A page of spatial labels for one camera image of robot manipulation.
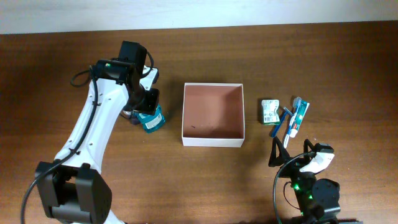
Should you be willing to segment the clear pump bottle purple liquid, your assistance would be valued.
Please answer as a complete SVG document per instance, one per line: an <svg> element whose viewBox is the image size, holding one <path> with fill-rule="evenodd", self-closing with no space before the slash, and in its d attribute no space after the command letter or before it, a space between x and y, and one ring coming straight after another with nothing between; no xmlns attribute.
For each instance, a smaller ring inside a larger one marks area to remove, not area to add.
<svg viewBox="0 0 398 224"><path fill-rule="evenodd" d="M121 113L120 113L120 115L121 115L124 119L128 120L128 121L129 121L131 124L133 124L133 125L138 125L138 124L141 123L141 122L139 121L138 117L137 117L133 112L131 112L131 111L124 111L124 110L122 110Z"/></svg>

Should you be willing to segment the blue mouthwash bottle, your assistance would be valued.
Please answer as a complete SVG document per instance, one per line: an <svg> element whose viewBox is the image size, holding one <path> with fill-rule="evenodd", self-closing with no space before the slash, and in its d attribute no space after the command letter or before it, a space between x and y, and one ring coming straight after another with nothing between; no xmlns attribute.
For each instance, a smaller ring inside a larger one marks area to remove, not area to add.
<svg viewBox="0 0 398 224"><path fill-rule="evenodd" d="M153 133L165 124L165 117L162 114L162 108L160 105L157 106L154 115L139 113L137 118L146 133Z"/></svg>

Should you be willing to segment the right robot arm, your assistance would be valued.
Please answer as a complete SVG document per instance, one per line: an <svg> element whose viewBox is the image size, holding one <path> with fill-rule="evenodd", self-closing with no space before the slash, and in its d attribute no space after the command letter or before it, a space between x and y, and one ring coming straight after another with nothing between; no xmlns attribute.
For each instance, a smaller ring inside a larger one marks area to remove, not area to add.
<svg viewBox="0 0 398 224"><path fill-rule="evenodd" d="M304 140L303 153L290 156L279 138L272 140L272 149L268 166L278 167L273 186L272 203L278 223L282 223L276 203L277 182L288 178L290 187L294 190L300 211L299 217L293 217L289 223L360 223L357 219L339 219L341 212L339 204L340 184L330 179L317 179L316 175L324 171L334 158L334 149L328 144L312 144Z"/></svg>

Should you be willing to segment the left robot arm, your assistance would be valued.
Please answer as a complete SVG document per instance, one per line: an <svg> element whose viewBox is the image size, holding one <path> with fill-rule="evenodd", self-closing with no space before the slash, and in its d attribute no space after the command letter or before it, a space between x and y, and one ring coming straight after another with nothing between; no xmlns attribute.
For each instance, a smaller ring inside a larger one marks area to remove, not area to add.
<svg viewBox="0 0 398 224"><path fill-rule="evenodd" d="M40 162L29 195L38 189L47 217L61 223L120 223L111 211L112 191L101 176L104 152L116 120L123 116L141 124L147 133L165 118L159 77L151 58L137 42L123 41L119 55L102 59L89 70L89 92L83 110L65 145L52 162Z"/></svg>

